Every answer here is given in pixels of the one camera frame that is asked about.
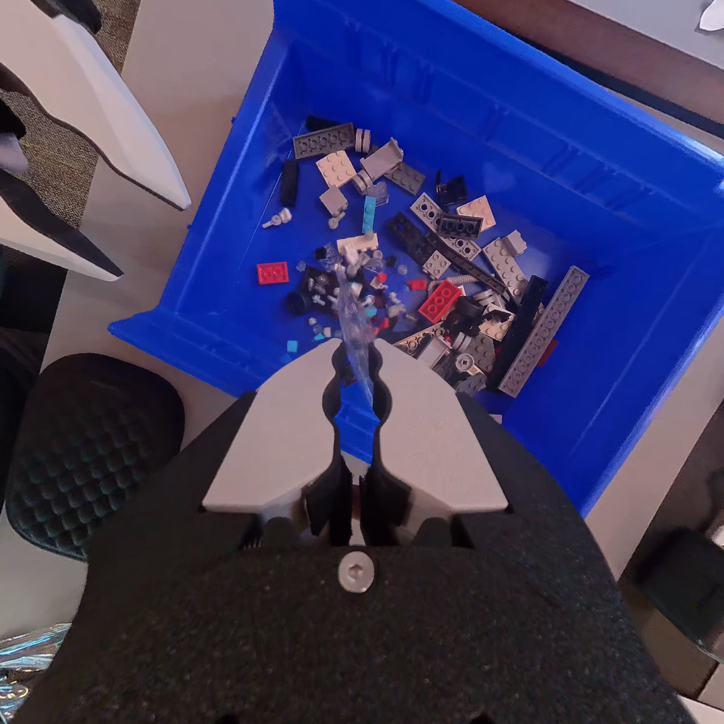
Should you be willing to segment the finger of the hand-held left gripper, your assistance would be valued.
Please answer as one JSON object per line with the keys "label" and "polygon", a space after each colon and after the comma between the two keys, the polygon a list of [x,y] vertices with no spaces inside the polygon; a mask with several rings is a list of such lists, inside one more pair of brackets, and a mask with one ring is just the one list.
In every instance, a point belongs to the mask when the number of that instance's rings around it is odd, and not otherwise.
{"label": "finger of the hand-held left gripper", "polygon": [[112,282],[122,269],[82,232],[53,214],[26,182],[1,170],[1,242],[78,274]]}
{"label": "finger of the hand-held left gripper", "polygon": [[168,204],[190,196],[163,138],[93,34],[49,2],[1,2],[2,68],[47,116]]}

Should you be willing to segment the clear plastic bag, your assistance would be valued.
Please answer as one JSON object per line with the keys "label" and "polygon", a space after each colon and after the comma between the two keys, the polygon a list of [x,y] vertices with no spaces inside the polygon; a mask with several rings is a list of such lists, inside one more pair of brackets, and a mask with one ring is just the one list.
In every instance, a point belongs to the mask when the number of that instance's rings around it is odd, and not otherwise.
{"label": "clear plastic bag", "polygon": [[337,315],[347,358],[368,406],[373,408],[382,357],[376,348],[373,325],[361,300],[361,291],[356,291],[356,282],[348,274],[349,269],[360,269],[357,264],[350,263],[336,246],[329,243],[325,251],[324,267],[338,281]]}

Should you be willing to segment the crumpled silver foil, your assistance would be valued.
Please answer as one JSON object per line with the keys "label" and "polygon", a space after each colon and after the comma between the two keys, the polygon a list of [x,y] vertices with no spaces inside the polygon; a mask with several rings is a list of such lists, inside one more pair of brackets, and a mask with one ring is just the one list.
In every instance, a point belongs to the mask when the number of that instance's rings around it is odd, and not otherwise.
{"label": "crumpled silver foil", "polygon": [[1,723],[13,721],[70,627],[57,623],[1,641]]}

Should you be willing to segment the blue plastic bin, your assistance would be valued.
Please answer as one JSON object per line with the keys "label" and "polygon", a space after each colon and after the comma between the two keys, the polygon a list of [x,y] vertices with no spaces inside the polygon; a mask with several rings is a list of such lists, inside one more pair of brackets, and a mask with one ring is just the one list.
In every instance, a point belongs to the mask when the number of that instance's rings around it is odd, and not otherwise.
{"label": "blue plastic bin", "polygon": [[427,176],[465,176],[521,267],[590,278],[503,423],[592,509],[722,317],[722,157],[452,2],[275,2],[274,26],[158,305],[113,336],[240,396],[314,347],[285,297],[335,240],[323,179],[283,161],[308,115],[394,138]]}

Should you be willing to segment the pile of toy bricks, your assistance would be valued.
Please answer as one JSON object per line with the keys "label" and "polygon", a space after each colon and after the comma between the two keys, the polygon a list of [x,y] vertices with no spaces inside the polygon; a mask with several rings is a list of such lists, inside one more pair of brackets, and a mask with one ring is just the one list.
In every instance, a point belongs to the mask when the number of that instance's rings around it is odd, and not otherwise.
{"label": "pile of toy bricks", "polygon": [[[330,231],[350,210],[343,187],[363,198],[361,233],[331,243],[359,271],[348,274],[361,291],[375,337],[420,361],[455,391],[516,398],[535,368],[555,349],[556,334],[590,276],[571,266],[549,300],[549,283],[527,276],[519,257],[527,249],[519,231],[479,245],[495,226],[485,195],[470,199],[465,177],[423,192],[426,177],[408,166],[397,140],[372,143],[371,130],[308,115],[293,139],[279,180],[281,209],[262,229],[291,222],[301,162],[314,160],[324,183],[319,198]],[[299,261],[298,284],[284,305],[305,317],[313,340],[342,339],[337,278],[324,267],[325,246],[314,261]]]}

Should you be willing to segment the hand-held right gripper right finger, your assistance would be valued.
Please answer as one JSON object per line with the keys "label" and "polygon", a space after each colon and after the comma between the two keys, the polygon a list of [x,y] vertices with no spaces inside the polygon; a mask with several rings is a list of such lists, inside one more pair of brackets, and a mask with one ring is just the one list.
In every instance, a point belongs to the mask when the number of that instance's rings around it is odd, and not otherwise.
{"label": "hand-held right gripper right finger", "polygon": [[373,453],[360,480],[368,546],[411,542],[428,520],[504,512],[508,499],[457,394],[388,342],[369,349]]}

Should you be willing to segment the dark blurred object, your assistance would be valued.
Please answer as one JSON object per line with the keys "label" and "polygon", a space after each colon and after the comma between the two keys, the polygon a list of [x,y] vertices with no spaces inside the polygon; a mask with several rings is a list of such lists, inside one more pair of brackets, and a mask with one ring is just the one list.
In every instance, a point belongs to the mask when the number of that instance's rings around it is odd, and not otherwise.
{"label": "dark blurred object", "polygon": [[722,663],[723,553],[711,538],[685,526],[647,531],[619,585],[649,650]]}

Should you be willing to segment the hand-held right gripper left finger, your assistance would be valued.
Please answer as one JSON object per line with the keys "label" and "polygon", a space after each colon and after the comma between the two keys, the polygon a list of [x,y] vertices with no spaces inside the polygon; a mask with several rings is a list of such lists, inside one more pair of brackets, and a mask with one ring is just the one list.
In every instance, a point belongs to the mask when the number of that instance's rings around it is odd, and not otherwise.
{"label": "hand-held right gripper left finger", "polygon": [[344,343],[332,339],[258,387],[204,497],[208,512],[274,518],[331,545],[352,537],[353,476],[335,417],[341,407]]}

